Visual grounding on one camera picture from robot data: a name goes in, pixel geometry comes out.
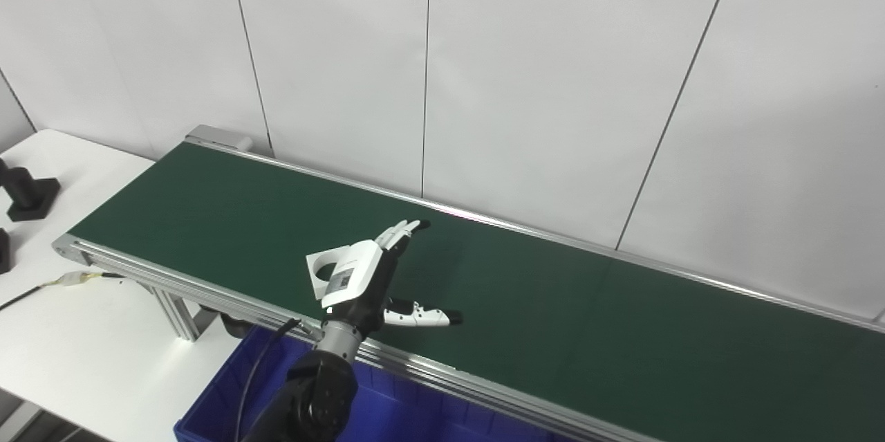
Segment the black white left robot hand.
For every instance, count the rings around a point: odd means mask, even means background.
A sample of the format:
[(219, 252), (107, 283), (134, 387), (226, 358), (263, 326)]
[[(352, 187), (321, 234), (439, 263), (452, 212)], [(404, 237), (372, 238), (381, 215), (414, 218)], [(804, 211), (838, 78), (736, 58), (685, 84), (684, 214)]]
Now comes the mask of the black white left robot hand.
[(389, 295), (399, 259), (412, 235), (429, 226), (426, 219), (403, 219), (374, 239), (306, 256), (314, 297), (323, 311), (322, 324), (348, 326), (361, 338), (384, 326), (461, 325), (461, 312)]

